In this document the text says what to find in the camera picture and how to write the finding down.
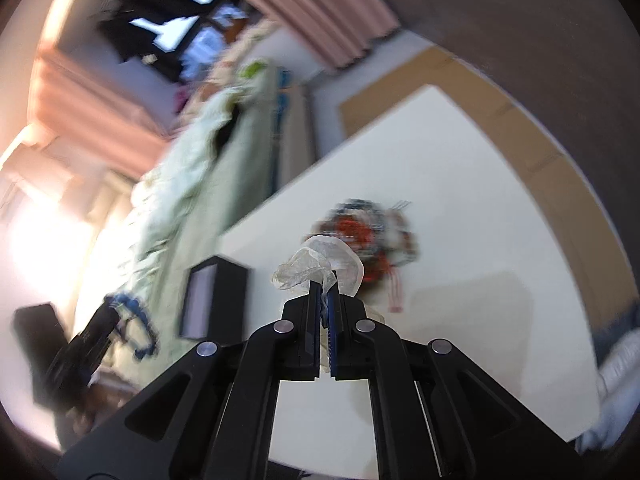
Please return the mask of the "white organza pouch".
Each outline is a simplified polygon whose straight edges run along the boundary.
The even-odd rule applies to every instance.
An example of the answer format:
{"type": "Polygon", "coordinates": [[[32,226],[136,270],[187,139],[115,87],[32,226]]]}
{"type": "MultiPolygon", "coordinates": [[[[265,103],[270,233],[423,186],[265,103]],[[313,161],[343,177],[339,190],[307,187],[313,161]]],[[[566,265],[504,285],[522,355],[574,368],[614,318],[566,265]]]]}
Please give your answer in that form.
{"type": "MultiPolygon", "coordinates": [[[[311,282],[321,285],[320,372],[325,370],[330,374],[329,338],[326,330],[326,296],[328,296],[332,286],[337,286],[342,295],[357,298],[357,292],[363,282],[363,275],[364,265],[356,255],[356,252],[342,240],[327,235],[315,235],[308,238],[294,252],[294,255],[284,263],[281,263],[272,274],[271,283],[275,288],[298,292],[299,296],[308,294],[311,282]]],[[[367,308],[365,304],[363,304],[363,307],[366,310],[366,318],[361,321],[373,324],[384,321],[384,318],[378,312],[367,308]]],[[[371,358],[363,347],[363,343],[359,342],[368,362],[366,368],[367,377],[371,366],[371,358]]]]}

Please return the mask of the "blue beaded tassel ornament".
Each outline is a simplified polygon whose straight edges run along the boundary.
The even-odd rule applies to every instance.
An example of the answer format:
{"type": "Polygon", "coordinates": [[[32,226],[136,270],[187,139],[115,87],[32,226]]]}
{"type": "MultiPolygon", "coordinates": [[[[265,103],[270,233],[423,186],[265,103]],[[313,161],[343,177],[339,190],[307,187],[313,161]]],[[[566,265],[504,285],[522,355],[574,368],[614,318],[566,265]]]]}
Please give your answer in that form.
{"type": "Polygon", "coordinates": [[[104,300],[107,307],[118,314],[115,333],[134,359],[140,362],[155,356],[158,350],[157,332],[140,300],[124,292],[107,295],[104,300]]]}

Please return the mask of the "black jewelry box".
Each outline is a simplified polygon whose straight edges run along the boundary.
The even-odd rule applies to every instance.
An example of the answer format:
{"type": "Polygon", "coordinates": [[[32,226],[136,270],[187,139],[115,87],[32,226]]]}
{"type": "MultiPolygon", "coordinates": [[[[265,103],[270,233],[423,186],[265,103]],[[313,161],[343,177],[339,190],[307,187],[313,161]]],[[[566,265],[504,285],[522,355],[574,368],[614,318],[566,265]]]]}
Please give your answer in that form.
{"type": "Polygon", "coordinates": [[[186,280],[178,335],[220,346],[243,340],[250,270],[219,256],[192,266],[186,280]]]}

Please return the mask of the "light green duvet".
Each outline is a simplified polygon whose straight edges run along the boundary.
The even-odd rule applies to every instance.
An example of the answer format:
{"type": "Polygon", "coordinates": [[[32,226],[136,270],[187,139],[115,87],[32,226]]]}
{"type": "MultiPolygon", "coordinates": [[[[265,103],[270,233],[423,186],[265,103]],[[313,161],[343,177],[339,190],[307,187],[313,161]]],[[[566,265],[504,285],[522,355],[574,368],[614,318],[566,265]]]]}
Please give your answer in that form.
{"type": "Polygon", "coordinates": [[[240,86],[212,96],[171,143],[160,163],[134,187],[129,215],[134,229],[128,266],[132,275],[156,266],[156,260],[186,215],[186,203],[217,158],[217,134],[231,124],[234,108],[249,96],[247,88],[240,86]]]}

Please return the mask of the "bed with green sheet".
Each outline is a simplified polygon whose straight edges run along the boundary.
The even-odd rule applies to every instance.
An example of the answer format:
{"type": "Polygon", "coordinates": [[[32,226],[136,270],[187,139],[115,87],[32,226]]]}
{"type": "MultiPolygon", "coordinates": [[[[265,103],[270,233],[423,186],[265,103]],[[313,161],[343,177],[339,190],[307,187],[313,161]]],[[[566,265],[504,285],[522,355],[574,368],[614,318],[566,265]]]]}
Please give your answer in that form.
{"type": "Polygon", "coordinates": [[[239,105],[241,114],[232,137],[186,203],[186,215],[156,260],[156,266],[140,275],[132,275],[128,270],[134,236],[130,213],[118,234],[119,254],[106,289],[140,300],[157,332],[158,350],[155,356],[138,362],[119,342],[108,354],[107,363],[139,388],[149,385],[192,347],[178,335],[186,280],[192,266],[215,255],[224,233],[276,189],[273,171],[277,167],[277,119],[282,98],[290,88],[288,76],[283,68],[266,58],[255,58],[245,63],[232,84],[222,90],[235,86],[247,88],[250,96],[239,105]]]}

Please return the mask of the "black garment on bed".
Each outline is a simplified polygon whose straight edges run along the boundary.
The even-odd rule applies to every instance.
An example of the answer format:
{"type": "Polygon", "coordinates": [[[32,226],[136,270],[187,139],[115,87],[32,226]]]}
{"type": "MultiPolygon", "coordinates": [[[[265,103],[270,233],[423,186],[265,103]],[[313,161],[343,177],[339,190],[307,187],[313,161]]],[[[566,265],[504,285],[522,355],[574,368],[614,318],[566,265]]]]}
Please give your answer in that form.
{"type": "Polygon", "coordinates": [[[238,104],[234,104],[231,109],[231,117],[222,127],[220,127],[213,136],[212,144],[210,144],[210,154],[212,159],[217,159],[224,147],[228,144],[232,137],[233,130],[241,114],[238,104]]]}

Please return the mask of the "brown cardboard sheet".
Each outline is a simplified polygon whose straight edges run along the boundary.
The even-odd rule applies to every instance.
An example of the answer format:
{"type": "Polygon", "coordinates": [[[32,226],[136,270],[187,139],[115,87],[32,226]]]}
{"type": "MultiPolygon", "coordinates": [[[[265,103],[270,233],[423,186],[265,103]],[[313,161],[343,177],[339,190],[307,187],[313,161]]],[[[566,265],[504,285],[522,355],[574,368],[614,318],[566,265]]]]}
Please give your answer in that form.
{"type": "Polygon", "coordinates": [[[484,131],[533,195],[567,258],[590,327],[614,321],[639,297],[616,229],[570,155],[491,81],[430,47],[341,104],[346,134],[426,86],[442,90],[484,131]]]}

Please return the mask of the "pink curtain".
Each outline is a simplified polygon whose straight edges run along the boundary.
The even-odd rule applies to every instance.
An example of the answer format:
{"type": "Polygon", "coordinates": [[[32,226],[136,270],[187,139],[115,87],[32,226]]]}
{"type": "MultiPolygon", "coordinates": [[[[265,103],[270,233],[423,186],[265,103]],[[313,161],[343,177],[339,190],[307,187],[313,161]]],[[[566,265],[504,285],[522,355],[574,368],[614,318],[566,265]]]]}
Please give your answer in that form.
{"type": "Polygon", "coordinates": [[[246,0],[286,27],[328,70],[365,58],[400,29],[384,0],[246,0]]]}
{"type": "Polygon", "coordinates": [[[164,128],[125,91],[56,49],[35,57],[29,114],[130,178],[150,171],[166,150],[164,128]]]}

